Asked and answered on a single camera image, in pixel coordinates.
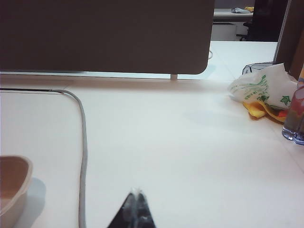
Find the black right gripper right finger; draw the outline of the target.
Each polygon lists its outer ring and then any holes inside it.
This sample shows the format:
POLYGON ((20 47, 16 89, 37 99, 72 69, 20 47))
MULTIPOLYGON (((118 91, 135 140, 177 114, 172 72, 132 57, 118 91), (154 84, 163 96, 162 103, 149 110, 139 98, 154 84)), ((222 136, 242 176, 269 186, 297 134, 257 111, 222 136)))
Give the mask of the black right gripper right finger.
POLYGON ((137 195, 135 227, 156 228, 149 209, 148 201, 142 191, 137 195))

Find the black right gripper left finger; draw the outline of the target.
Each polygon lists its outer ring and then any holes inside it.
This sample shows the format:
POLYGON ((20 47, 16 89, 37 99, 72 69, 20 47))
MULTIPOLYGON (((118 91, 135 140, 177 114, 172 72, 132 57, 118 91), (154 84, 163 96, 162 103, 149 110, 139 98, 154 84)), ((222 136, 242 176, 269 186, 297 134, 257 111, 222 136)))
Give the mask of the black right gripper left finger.
POLYGON ((129 193, 118 212, 108 225, 108 228, 135 228, 137 227, 136 196, 129 193))

